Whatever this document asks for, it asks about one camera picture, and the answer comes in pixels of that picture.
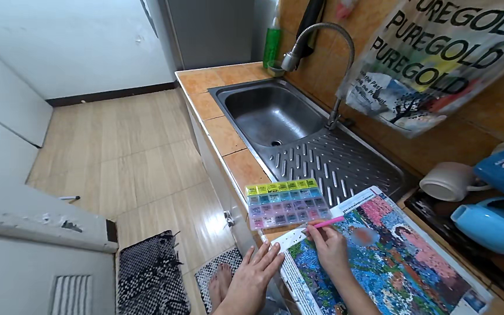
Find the faucet spout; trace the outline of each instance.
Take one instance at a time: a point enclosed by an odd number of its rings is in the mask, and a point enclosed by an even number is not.
[[[286,54],[283,55],[284,60],[281,62],[281,67],[287,71],[287,72],[292,72],[297,68],[297,64],[299,60],[301,59],[300,52],[298,51],[300,47],[302,47],[303,42],[308,38],[308,34],[313,32],[314,30],[317,29],[332,29],[337,32],[339,32],[344,39],[347,42],[347,47],[349,47],[349,60],[347,62],[347,68],[346,68],[346,73],[349,71],[351,68],[351,65],[354,63],[353,59],[355,57],[355,46],[354,46],[354,41],[349,35],[349,33],[340,25],[335,24],[335,23],[328,23],[328,22],[322,22],[322,23],[316,23],[313,24],[309,27],[307,27],[297,38],[297,42],[295,42],[295,45],[293,48]],[[338,115],[338,110],[340,107],[340,99],[337,99],[334,108],[330,112],[330,117],[328,117],[328,122],[326,123],[326,128],[328,129],[333,129],[336,126],[336,123],[338,119],[340,118],[340,115]]]

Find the dish soap bottle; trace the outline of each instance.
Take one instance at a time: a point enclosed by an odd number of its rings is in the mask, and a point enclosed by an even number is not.
[[[263,66],[268,68],[268,62],[275,60],[277,57],[277,48],[279,47],[279,39],[281,38],[281,29],[279,28],[279,1],[276,4],[275,17],[273,22],[268,27],[265,34],[264,59]]]

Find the green bottle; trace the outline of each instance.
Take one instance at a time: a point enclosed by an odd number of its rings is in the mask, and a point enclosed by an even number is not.
[[[265,33],[264,47],[264,68],[268,68],[268,63],[277,58],[277,49],[279,48],[279,39],[281,38],[281,29],[279,29],[279,18],[274,17],[272,25]]]

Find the black and white rug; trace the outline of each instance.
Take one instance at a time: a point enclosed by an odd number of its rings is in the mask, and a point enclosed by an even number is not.
[[[211,312],[211,299],[209,298],[208,290],[209,280],[215,271],[217,271],[217,266],[219,266],[220,263],[227,263],[231,266],[232,275],[234,276],[235,271],[239,268],[241,262],[242,255],[240,254],[239,249],[235,246],[207,262],[195,273],[195,281],[198,282],[203,305],[206,306],[208,314]]]
[[[168,230],[120,252],[119,314],[190,314],[175,240]]]

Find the black wall trim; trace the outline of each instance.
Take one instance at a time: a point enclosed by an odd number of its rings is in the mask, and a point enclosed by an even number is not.
[[[131,97],[132,95],[160,92],[160,91],[164,91],[164,90],[176,89],[177,86],[178,86],[178,82],[174,81],[174,82],[167,82],[167,83],[162,83],[162,84],[141,86],[139,88],[132,87],[130,89],[98,92],[98,93],[91,93],[91,94],[84,94],[84,95],[75,95],[72,97],[59,97],[57,99],[46,100],[46,102],[48,104],[52,105],[52,107],[59,107],[59,106],[81,104],[81,103],[83,103],[82,101],[85,101],[88,103],[88,102],[93,102],[93,101],[118,99],[120,97]]]

